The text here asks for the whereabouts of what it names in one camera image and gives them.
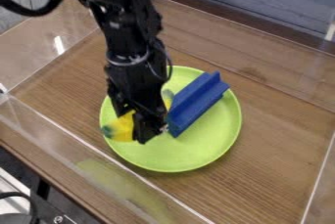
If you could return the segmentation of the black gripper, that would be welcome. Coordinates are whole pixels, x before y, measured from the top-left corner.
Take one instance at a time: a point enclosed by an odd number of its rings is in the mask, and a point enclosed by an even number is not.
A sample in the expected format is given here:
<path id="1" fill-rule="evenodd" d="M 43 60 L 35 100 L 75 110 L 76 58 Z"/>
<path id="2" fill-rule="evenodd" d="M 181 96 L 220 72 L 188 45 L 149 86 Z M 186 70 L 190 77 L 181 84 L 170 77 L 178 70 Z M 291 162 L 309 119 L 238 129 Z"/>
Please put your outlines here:
<path id="1" fill-rule="evenodd" d="M 167 126 L 161 89 L 170 78 L 167 61 L 149 59 L 137 63 L 107 61 L 107 95 L 118 117 L 134 112 L 134 138 L 145 144 Z"/>

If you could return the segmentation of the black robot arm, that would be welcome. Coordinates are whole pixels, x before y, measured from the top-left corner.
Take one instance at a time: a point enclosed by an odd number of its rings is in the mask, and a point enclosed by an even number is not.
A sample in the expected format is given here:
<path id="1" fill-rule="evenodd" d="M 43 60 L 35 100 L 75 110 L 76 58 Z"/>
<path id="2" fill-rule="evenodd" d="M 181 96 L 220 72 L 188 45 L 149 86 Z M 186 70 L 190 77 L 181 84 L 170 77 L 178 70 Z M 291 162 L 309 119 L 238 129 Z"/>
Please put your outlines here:
<path id="1" fill-rule="evenodd" d="M 13 0 L 0 6 L 28 17 L 51 13 L 63 0 L 47 0 L 29 9 Z M 117 119 L 102 126 L 106 138 L 146 143 L 166 127 L 167 105 L 162 87 L 173 73 L 165 45 L 158 38 L 162 17 L 151 0 L 79 0 L 88 8 L 104 36 L 106 83 Z"/>

